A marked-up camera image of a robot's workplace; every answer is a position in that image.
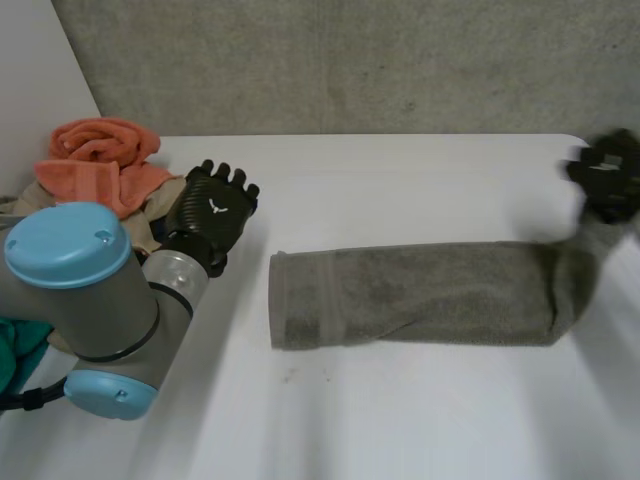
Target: rolled towel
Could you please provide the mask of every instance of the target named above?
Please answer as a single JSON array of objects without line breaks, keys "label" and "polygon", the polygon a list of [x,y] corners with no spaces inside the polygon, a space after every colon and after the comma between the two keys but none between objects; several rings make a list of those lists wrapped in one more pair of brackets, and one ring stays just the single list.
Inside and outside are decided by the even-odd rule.
[{"label": "rolled towel", "polygon": [[452,243],[271,257],[271,344],[549,345],[581,316],[631,225],[588,209],[554,244]]},{"label": "rolled towel", "polygon": [[124,219],[173,176],[145,160],[160,148],[151,130],[118,118],[78,120],[51,134],[38,182],[56,202],[97,202]]}]

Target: teal cloth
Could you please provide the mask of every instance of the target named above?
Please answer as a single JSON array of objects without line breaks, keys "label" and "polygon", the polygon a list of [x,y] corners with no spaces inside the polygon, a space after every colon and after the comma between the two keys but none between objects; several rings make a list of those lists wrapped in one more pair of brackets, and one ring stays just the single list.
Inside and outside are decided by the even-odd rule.
[{"label": "teal cloth", "polygon": [[17,393],[47,350],[51,325],[0,318],[0,394]]}]

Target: black cable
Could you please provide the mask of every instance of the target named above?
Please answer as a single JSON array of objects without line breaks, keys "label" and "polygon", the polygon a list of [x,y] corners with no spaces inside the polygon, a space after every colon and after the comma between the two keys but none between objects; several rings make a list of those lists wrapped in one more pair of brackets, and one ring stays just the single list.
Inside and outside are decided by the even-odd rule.
[{"label": "black cable", "polygon": [[45,403],[53,402],[64,396],[64,383],[67,377],[58,380],[46,388],[34,388],[17,395],[1,395],[0,411],[25,409],[27,411],[42,408]]}]

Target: gray towel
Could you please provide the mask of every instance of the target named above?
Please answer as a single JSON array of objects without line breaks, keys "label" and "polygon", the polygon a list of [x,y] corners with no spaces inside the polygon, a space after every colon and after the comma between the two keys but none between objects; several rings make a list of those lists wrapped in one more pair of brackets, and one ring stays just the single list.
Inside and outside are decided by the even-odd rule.
[{"label": "gray towel", "polygon": [[549,345],[580,317],[630,229],[585,211],[554,244],[455,243],[271,257],[274,348],[377,339]]}]

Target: light blue joint cap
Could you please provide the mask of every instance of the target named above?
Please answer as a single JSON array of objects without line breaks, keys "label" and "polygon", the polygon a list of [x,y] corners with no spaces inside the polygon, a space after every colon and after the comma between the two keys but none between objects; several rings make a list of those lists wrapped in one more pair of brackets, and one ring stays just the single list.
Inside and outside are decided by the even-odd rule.
[{"label": "light blue joint cap", "polygon": [[9,269],[42,288],[78,288],[117,272],[131,254],[118,217],[97,203],[65,203],[19,222],[4,242]]},{"label": "light blue joint cap", "polygon": [[94,415],[136,420],[147,413],[158,390],[115,373],[73,370],[67,375],[64,394],[75,406]]}]

